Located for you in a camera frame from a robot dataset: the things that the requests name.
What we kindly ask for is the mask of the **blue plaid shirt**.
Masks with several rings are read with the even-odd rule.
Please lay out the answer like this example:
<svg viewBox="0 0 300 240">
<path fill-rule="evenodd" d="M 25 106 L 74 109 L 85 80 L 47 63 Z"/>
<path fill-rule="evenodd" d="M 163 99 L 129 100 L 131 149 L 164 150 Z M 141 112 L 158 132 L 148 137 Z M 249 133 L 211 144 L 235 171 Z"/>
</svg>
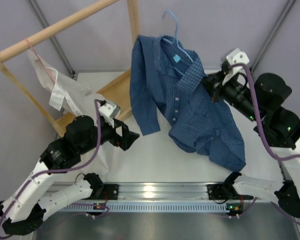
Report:
<svg viewBox="0 0 300 240">
<path fill-rule="evenodd" d="M 132 49 L 130 105 L 141 133 L 159 132 L 161 113 L 171 126 L 169 137 L 180 149 L 240 172 L 246 165 L 245 143 L 230 107 L 224 101 L 212 102 L 201 83 L 206 74 L 199 55 L 179 42 L 192 63 L 163 38 L 173 40 L 168 35 L 139 35 Z M 178 63 L 175 54 L 181 57 Z"/>
</svg>

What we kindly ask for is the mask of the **light blue wire hanger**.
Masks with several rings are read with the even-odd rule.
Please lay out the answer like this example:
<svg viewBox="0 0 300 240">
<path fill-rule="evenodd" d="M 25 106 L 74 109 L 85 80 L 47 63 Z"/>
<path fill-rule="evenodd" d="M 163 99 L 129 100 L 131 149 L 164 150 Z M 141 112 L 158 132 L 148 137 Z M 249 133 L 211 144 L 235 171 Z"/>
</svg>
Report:
<svg viewBox="0 0 300 240">
<path fill-rule="evenodd" d="M 187 51 L 185 49 L 183 49 L 180 44 L 179 44 L 179 40 L 178 40 L 178 28 L 179 28 L 179 23 L 178 23 L 178 20 L 177 20 L 177 17 L 175 16 L 175 14 L 171 11 L 171 10 L 166 10 L 163 15 L 162 15 L 162 19 L 165 18 L 165 16 L 167 14 L 170 14 L 173 19 L 174 19 L 174 22 L 175 22 L 175 30 L 174 30 L 174 37 L 173 37 L 173 40 L 170 41 L 168 40 L 167 38 L 162 38 L 162 40 L 164 40 L 166 43 L 169 43 L 170 45 L 172 46 L 176 46 L 180 52 L 182 52 L 190 61 L 191 63 L 194 63 L 194 60 L 193 58 L 187 53 Z M 176 53 L 174 56 L 173 56 L 173 60 L 175 61 L 175 63 L 178 63 L 180 62 L 181 60 L 181 57 Z M 182 76 L 184 76 L 184 73 L 182 73 L 180 70 L 178 70 L 176 67 L 173 67 L 179 74 L 181 74 Z"/>
</svg>

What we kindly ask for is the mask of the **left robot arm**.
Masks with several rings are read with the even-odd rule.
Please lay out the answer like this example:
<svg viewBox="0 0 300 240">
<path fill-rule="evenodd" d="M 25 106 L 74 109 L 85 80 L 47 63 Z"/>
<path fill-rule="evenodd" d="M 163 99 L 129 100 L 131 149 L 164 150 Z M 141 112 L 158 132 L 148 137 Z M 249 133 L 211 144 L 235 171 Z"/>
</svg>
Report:
<svg viewBox="0 0 300 240">
<path fill-rule="evenodd" d="M 107 142 L 126 151 L 139 136 L 117 119 L 111 126 L 100 116 L 97 121 L 87 115 L 76 117 L 66 126 L 64 136 L 48 145 L 23 185 L 9 199 L 0 201 L 4 238 L 28 235 L 59 210 L 80 200 L 99 199 L 105 190 L 96 173 L 86 173 L 83 179 L 53 194 L 45 193 L 63 174 L 79 170 L 82 155 L 92 151 L 93 160 L 100 145 Z"/>
</svg>

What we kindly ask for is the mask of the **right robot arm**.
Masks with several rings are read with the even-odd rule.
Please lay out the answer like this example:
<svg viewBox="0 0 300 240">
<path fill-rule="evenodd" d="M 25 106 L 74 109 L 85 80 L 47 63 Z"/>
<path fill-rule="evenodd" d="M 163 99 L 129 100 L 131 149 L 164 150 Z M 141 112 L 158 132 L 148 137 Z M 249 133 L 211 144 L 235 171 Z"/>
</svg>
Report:
<svg viewBox="0 0 300 240">
<path fill-rule="evenodd" d="M 274 73 L 261 74 L 252 85 L 261 119 L 259 126 L 270 150 L 280 158 L 294 157 L 280 164 L 290 178 L 270 181 L 233 172 L 217 189 L 212 189 L 209 196 L 221 195 L 232 200 L 239 196 L 259 198 L 277 204 L 292 217 L 300 218 L 300 119 L 282 107 L 292 89 Z"/>
</svg>

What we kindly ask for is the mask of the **white table cover sheet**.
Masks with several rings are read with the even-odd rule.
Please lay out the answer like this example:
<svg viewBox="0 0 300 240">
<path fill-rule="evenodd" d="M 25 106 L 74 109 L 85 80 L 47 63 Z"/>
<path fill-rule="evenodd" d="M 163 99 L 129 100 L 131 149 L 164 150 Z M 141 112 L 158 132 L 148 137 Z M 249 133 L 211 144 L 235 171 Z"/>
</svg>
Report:
<svg viewBox="0 0 300 240">
<path fill-rule="evenodd" d="M 247 120 L 233 107 L 230 109 L 243 137 L 246 165 L 242 173 L 258 179 L 283 180 L 278 162 L 272 159 Z M 95 159 L 82 172 L 97 172 L 104 182 L 223 182 L 231 173 L 207 156 L 186 153 L 168 136 L 170 125 L 159 112 L 160 131 L 140 136 L 127 151 L 103 144 L 98 157 L 105 157 L 108 172 L 100 159 Z"/>
</svg>

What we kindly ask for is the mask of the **wooden clothes rack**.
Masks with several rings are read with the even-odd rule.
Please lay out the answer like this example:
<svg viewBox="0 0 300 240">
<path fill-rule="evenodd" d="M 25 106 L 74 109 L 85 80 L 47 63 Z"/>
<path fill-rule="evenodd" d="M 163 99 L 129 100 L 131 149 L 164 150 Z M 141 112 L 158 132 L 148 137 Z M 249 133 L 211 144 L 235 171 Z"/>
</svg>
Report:
<svg viewBox="0 0 300 240">
<path fill-rule="evenodd" d="M 68 61 L 61 46 L 55 38 L 55 35 L 98 13 L 99 11 L 105 9 L 106 7 L 109 7 L 114 3 L 116 3 L 115 0 L 99 0 L 92 5 L 73 13 L 70 16 L 52 25 L 48 25 L 48 22 L 38 3 L 35 0 L 28 0 L 27 4 L 34 12 L 35 16 L 39 20 L 39 23 L 42 27 L 44 27 L 44 29 L 0 51 L 0 71 L 37 107 L 37 109 L 51 123 L 52 127 L 60 136 L 64 135 L 66 124 L 70 123 L 70 121 L 75 117 L 71 113 L 66 113 L 59 119 L 54 119 L 48 113 L 48 111 L 45 110 L 44 107 L 37 101 L 37 99 L 26 89 L 26 87 L 17 79 L 17 77 L 8 70 L 8 68 L 4 65 L 4 62 L 49 39 L 52 42 L 53 47 L 61 58 L 70 76 L 75 77 L 76 72 L 71 67 L 70 62 Z M 125 121 L 132 115 L 129 97 L 130 76 L 131 70 L 128 69 L 98 91 L 99 94 L 104 95 L 107 99 L 117 101 L 119 103 L 119 106 L 121 107 L 121 113 L 117 117 L 117 119 L 120 121 Z"/>
</svg>

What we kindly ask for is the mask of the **white cloth garment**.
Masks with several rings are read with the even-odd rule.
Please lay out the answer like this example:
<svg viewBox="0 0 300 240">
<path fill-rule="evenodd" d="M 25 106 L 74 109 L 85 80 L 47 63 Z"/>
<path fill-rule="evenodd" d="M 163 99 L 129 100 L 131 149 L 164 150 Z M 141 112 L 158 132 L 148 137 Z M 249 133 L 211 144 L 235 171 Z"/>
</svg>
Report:
<svg viewBox="0 0 300 240">
<path fill-rule="evenodd" d="M 39 56 L 54 75 L 56 82 L 53 82 L 33 51 L 27 50 L 26 53 L 40 84 L 50 92 L 49 105 L 56 110 L 64 108 L 75 116 L 66 124 L 64 136 L 48 145 L 48 150 L 53 153 L 46 153 L 43 161 L 53 170 L 76 168 L 88 163 L 81 172 L 95 172 L 104 178 L 109 172 L 107 150 L 110 144 L 105 142 L 101 145 L 102 116 L 96 109 L 100 105 L 95 102 L 104 100 L 104 97 L 93 93 L 88 83 L 79 83 L 60 73 Z"/>
</svg>

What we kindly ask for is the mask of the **aluminium mounting rail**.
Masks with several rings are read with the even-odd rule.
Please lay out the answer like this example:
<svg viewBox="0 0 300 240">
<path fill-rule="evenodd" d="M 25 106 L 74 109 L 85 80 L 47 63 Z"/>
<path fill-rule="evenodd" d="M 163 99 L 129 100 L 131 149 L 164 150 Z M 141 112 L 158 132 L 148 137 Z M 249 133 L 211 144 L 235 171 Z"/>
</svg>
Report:
<svg viewBox="0 0 300 240">
<path fill-rule="evenodd" d="M 216 182 L 109 182 L 118 184 L 118 201 L 181 201 L 209 200 L 207 185 Z M 278 200 L 275 192 L 283 184 L 280 181 L 261 180 L 256 178 L 239 178 L 232 185 L 244 200 L 259 198 L 270 202 Z"/>
</svg>

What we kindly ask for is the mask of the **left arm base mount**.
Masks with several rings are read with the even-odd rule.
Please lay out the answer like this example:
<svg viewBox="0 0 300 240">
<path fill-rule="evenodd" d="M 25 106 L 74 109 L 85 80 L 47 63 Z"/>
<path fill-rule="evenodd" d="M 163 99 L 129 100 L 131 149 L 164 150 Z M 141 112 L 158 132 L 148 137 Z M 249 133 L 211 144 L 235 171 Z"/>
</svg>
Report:
<svg viewBox="0 0 300 240">
<path fill-rule="evenodd" d="M 118 184 L 105 184 L 98 196 L 92 196 L 93 200 L 117 200 L 119 195 Z"/>
</svg>

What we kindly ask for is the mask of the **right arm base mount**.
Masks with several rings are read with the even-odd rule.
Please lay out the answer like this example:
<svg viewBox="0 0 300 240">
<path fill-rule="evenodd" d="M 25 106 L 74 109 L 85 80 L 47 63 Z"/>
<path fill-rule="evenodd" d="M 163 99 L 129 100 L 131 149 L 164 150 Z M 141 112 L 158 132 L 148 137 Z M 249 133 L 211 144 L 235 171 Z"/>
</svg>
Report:
<svg viewBox="0 0 300 240">
<path fill-rule="evenodd" d="M 207 185 L 208 199 L 213 201 L 240 200 L 240 195 L 232 185 L 216 183 Z"/>
</svg>

